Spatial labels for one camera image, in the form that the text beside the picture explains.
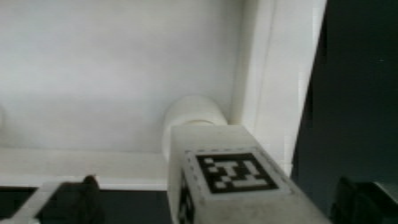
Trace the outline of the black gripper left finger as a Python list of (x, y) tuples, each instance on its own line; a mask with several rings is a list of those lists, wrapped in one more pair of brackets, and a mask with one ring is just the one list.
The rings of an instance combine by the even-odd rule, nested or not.
[(0, 224), (105, 224), (96, 177), (46, 183)]

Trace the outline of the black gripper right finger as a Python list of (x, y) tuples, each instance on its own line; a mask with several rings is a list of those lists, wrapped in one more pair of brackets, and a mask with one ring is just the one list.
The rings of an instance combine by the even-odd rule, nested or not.
[(338, 181), (332, 224), (398, 224), (398, 184)]

